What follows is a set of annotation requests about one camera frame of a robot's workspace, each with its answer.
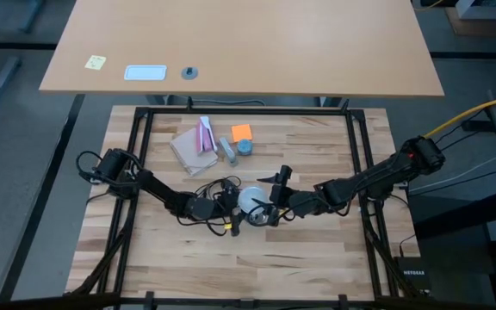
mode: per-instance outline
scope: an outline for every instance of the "wooden tabletop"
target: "wooden tabletop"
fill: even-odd
[[[103,151],[127,147],[134,109],[114,107]],[[384,109],[365,112],[374,160],[378,162],[394,152],[388,118]],[[197,117],[155,115],[152,124],[146,168],[175,190],[194,191],[230,175],[240,177],[243,188],[258,185],[270,190],[268,184],[257,183],[256,179],[271,177],[282,164],[294,170],[288,184],[294,189],[311,190],[316,183],[353,175],[343,116],[210,115],[215,135],[229,140],[232,125],[251,124],[254,152],[239,158],[235,168],[220,156],[217,165],[200,176],[189,177],[169,143],[191,129]],[[104,190],[95,186],[91,195]],[[394,193],[406,198],[402,191]],[[113,197],[105,196],[87,206],[67,290],[76,288],[102,257],[114,204]],[[390,198],[385,202],[384,214],[391,250],[399,255],[399,242],[414,234],[409,209]],[[419,254],[416,239],[407,240],[403,246],[407,256]],[[378,261],[382,289],[387,294],[383,263],[380,258]],[[113,287],[116,265],[115,259],[109,288]],[[123,295],[143,297],[147,290],[162,298],[335,300],[338,294],[346,294],[353,301],[373,300],[358,201],[345,218],[309,215],[281,222],[279,227],[243,223],[240,235],[233,238],[230,234],[217,237],[205,226],[179,226],[160,201],[142,192]]]
[[[92,55],[100,70],[84,67]],[[128,65],[167,74],[126,81]],[[407,0],[77,0],[40,89],[443,96]]]

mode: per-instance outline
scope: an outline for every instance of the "gray floor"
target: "gray floor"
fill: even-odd
[[[48,1],[34,32],[25,35],[18,34],[15,28],[25,18],[28,3],[0,0],[0,40],[55,42],[62,33],[72,5],[71,0]],[[496,52],[496,38],[453,35],[442,9],[432,9],[417,16],[428,47],[433,51]],[[0,51],[0,69],[10,55],[21,56],[23,66],[3,95],[0,106],[0,279],[16,247],[73,98],[42,95],[38,91],[52,52]],[[496,88],[496,61],[436,60],[434,64],[445,98],[353,99],[351,106],[386,108],[395,144],[399,146],[404,140],[425,133],[453,115],[486,101],[486,90]],[[264,99],[269,105],[313,104],[313,100],[307,98]],[[118,104],[146,104],[146,101],[143,96],[87,96],[18,283],[16,299],[63,292],[84,215],[84,202],[90,190],[89,185],[78,177],[72,161],[82,150],[101,148],[110,110]],[[455,133],[450,140],[462,135]],[[412,186],[416,188],[455,176],[495,157],[496,140],[489,133],[480,133],[472,140],[449,149],[446,155],[448,161],[441,171],[415,180]],[[496,161],[468,177],[494,170]],[[493,193],[496,193],[496,175],[440,190],[433,195],[476,200]],[[440,283],[435,288],[443,292],[444,299],[491,303],[482,277],[440,276],[440,279],[434,279],[435,283]],[[451,289],[459,281],[472,286],[466,286],[466,292]],[[484,293],[472,294],[476,290]]]

